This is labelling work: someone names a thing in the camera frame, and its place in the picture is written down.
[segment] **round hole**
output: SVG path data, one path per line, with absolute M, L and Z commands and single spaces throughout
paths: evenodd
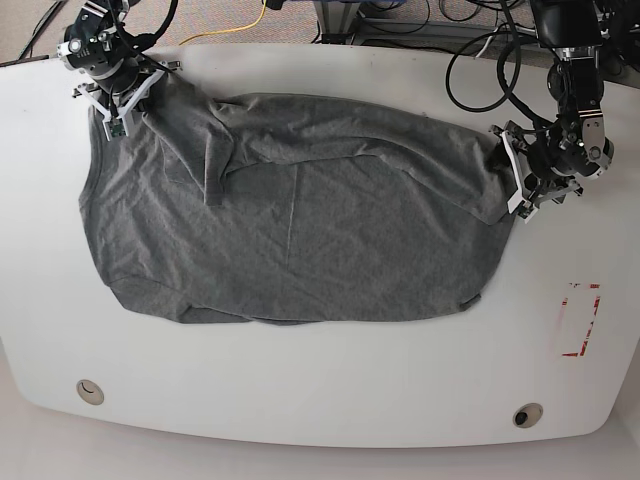
M 542 406 L 537 403 L 530 403 L 518 409 L 513 415 L 513 424 L 518 428 L 531 428 L 540 421 L 542 417 Z
M 89 405 L 101 405 L 104 402 L 102 389 L 91 380 L 80 380 L 76 384 L 76 390 L 80 398 Z

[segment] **screw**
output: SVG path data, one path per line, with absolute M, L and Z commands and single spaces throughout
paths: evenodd
M 589 156 L 594 160 L 599 159 L 601 154 L 602 152 L 598 147 L 591 147 L 591 150 L 589 150 Z

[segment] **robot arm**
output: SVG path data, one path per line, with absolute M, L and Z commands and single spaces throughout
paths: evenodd
M 94 81 L 82 84 L 74 96 L 86 97 L 103 115 L 107 139 L 129 134 L 133 111 L 149 95 L 149 89 L 166 72 L 179 68 L 177 62 L 158 63 L 144 51 L 169 27 L 178 6 L 172 0 L 169 14 L 155 33 L 138 36 L 124 30 L 124 19 L 139 0 L 87 0 L 75 22 L 67 27 L 58 45 L 60 57 L 69 69 L 80 69 Z M 103 100 L 92 92 L 103 90 Z
M 509 202 L 510 211 L 525 219 L 546 200 L 562 203 L 567 193 L 580 195 L 582 187 L 576 176 L 598 178 L 613 157 L 600 108 L 604 83 L 598 52 L 603 38 L 593 2 L 530 0 L 530 4 L 537 40 L 556 54 L 548 88 L 558 102 L 558 117 L 551 123 L 512 95 L 511 102 L 532 120 L 534 131 L 528 133 L 534 133 L 536 140 L 529 144 L 527 132 L 513 122 L 504 129 L 494 127 L 519 185 Z M 501 69 L 511 49 L 508 46 L 498 61 L 498 78 L 505 91 Z

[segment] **red marking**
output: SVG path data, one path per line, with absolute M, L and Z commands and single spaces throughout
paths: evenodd
M 584 343 L 582 344 L 582 351 L 580 352 L 580 356 L 584 357 L 584 352 L 587 351 L 587 345 L 589 343 L 589 337 L 591 336 L 591 330 L 593 330 L 593 323 L 595 322 L 595 320 L 593 322 L 591 322 L 591 325 L 589 326 L 589 330 L 587 331 L 587 338 L 584 339 Z

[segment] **gray t-shirt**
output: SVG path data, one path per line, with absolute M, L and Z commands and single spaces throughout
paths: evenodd
M 104 283 L 181 323 L 465 310 L 513 218 L 476 132 L 350 100 L 157 84 L 130 137 L 91 113 L 80 198 Z

